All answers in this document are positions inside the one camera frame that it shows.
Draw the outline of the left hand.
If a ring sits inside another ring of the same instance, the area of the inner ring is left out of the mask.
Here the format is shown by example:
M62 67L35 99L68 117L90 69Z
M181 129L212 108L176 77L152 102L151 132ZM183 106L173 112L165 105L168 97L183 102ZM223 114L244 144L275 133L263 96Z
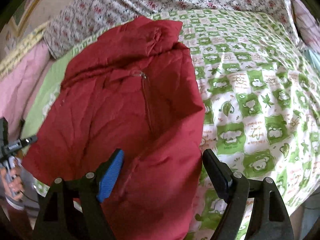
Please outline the left hand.
M12 158L9 161L11 166L10 169L7 169L4 166L1 166L1 180L4 186L4 191L7 197L10 199L19 202L23 197L24 187L21 180L21 160L18 158Z

